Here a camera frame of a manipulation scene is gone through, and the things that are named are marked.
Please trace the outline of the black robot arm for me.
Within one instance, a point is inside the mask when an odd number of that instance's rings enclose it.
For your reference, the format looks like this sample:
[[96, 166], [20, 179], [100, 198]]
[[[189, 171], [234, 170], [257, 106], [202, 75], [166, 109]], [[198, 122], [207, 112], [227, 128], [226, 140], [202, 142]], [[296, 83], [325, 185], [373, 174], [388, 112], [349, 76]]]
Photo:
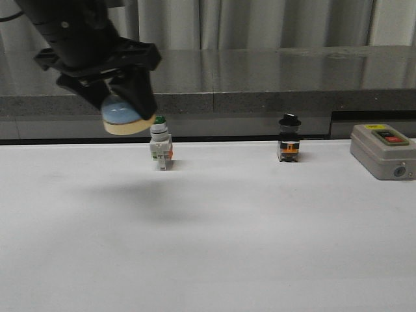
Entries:
[[161, 61], [153, 43], [123, 38], [106, 1], [17, 1], [48, 43], [35, 61], [60, 73], [57, 84], [100, 108], [111, 93], [145, 120], [157, 110], [150, 72]]

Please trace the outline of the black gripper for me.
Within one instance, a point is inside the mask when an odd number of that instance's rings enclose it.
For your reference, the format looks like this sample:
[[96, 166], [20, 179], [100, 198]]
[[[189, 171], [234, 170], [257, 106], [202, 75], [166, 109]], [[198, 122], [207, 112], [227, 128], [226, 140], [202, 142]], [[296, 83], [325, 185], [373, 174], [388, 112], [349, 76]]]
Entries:
[[38, 20], [33, 25], [49, 44], [34, 60], [43, 70], [53, 68], [62, 73], [56, 80], [58, 86], [100, 110], [109, 96], [107, 84], [98, 81], [83, 85], [76, 78], [138, 66], [113, 78], [112, 91], [143, 119], [149, 120], [156, 113], [149, 71], [157, 68], [162, 57], [155, 44], [121, 37], [109, 20], [102, 29], [83, 19]]

